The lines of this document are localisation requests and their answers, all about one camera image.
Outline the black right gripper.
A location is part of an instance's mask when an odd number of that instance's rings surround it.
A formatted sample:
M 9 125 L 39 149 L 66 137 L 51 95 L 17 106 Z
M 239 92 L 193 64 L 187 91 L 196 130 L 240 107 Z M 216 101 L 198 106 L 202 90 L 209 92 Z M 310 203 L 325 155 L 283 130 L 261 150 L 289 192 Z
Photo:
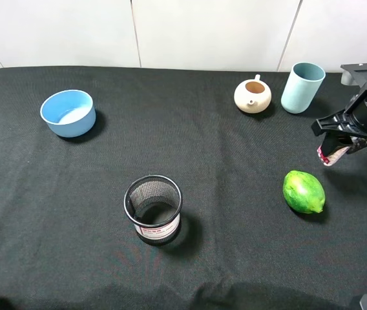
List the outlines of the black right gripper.
M 362 88 L 345 109 L 330 116 L 316 119 L 311 125 L 316 136 L 326 134 L 320 146 L 321 154 L 329 157 L 342 148 L 341 136 L 351 137 L 347 154 L 367 147 L 367 88 Z

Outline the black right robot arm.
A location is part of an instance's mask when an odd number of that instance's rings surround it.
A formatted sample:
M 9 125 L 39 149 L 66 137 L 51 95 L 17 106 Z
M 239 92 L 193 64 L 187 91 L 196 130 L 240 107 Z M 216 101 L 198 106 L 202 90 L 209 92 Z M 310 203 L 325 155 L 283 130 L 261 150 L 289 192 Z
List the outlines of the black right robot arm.
M 342 81 L 355 82 L 361 89 L 344 109 L 316 119 L 311 126 L 314 135 L 324 135 L 317 154 L 326 166 L 333 165 L 345 154 L 367 147 L 367 64 L 342 68 Z

